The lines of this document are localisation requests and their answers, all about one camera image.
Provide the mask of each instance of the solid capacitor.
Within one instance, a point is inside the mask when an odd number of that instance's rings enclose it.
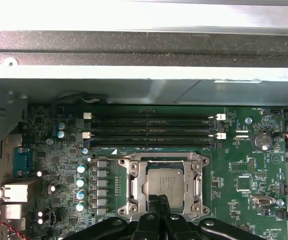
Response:
[[[79,172],[80,174],[84,173],[87,169],[86,164],[82,163],[77,167],[77,172]]]
[[[86,191],[85,190],[80,190],[78,193],[77,193],[77,199],[78,200],[82,200],[82,199],[84,199],[84,197],[87,195],[87,193],[86,193]]]
[[[64,130],[66,125],[63,122],[60,122],[60,123],[58,123],[57,127],[59,130]]]
[[[60,139],[63,139],[66,136],[64,131],[58,131],[57,132],[57,137],[59,137]]]
[[[80,201],[77,205],[76,205],[76,210],[81,212],[82,210],[84,210],[86,207],[86,202],[85,201]]]
[[[86,182],[87,180],[84,177],[81,177],[76,181],[76,185],[81,188],[83,185],[85,185]]]

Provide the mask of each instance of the green circuit board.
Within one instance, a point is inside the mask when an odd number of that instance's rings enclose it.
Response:
[[[91,119],[84,119],[84,113],[91,113]],[[225,115],[225,119],[216,120],[216,115]],[[139,130],[128,132],[130,138],[111,140],[104,135],[97,144],[83,138],[83,133],[92,132],[92,121],[96,116],[167,116],[166,119],[153,119],[155,132],[161,136],[154,139],[138,137]],[[199,120],[194,116],[215,116]],[[129,127],[125,122],[120,126]],[[158,130],[165,126],[185,125],[194,128],[211,122],[209,135],[216,131],[226,133],[225,139],[194,138],[194,131],[181,138],[180,133],[169,139]],[[64,123],[65,136],[58,138],[58,123]],[[132,123],[142,124],[138,120]],[[287,185],[285,176],[285,142],[282,135],[284,128],[283,114],[279,111],[265,110],[259,107],[221,107],[221,106],[144,106],[144,105],[64,105],[54,112],[49,106],[32,105],[29,112],[29,128],[23,136],[24,148],[32,152],[31,171],[47,169],[43,176],[43,192],[36,199],[36,212],[45,207],[62,207],[63,219],[54,226],[48,224],[33,225],[34,237],[38,238],[52,228],[50,239],[56,240],[60,234],[72,234],[108,217],[117,216],[117,209],[126,203],[126,169],[110,160],[107,171],[107,214],[97,215],[96,206],[96,164],[98,156],[121,158],[138,152],[195,152],[210,159],[210,164],[203,168],[203,204],[210,208],[210,213],[202,218],[217,218],[237,226],[245,231],[268,240],[287,239],[287,222],[275,217],[276,209],[286,208]],[[253,139],[258,133],[268,133],[272,143],[268,150],[261,151],[254,147]],[[143,140],[149,144],[141,146]],[[78,165],[85,164],[87,170],[77,173]],[[76,210],[80,190],[77,179],[85,177],[87,182],[82,187],[87,197],[83,199],[87,206],[83,211]],[[49,185],[61,184],[61,188],[49,194]],[[251,200],[250,195],[270,196],[282,200],[284,204],[272,204],[265,209]]]

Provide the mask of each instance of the metal panel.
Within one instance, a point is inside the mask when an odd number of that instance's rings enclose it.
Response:
[[[288,6],[80,0],[61,3],[60,9],[57,1],[20,7],[3,2],[0,31],[288,34]]]

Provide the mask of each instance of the integrated circuit chip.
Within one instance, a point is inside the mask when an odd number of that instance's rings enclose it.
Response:
[[[238,192],[250,191],[250,177],[249,176],[238,176],[236,188],[237,188]]]
[[[69,184],[73,184],[75,182],[75,178],[74,178],[74,176],[67,176],[66,181]]]
[[[144,188],[146,200],[148,195],[163,195],[168,197],[171,208],[181,208],[184,201],[184,175],[182,169],[155,168],[149,169]]]

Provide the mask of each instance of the connector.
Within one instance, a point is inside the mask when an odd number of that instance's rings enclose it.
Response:
[[[279,219],[287,220],[288,221],[288,211],[285,211],[283,209],[278,209],[275,211],[276,217]]]

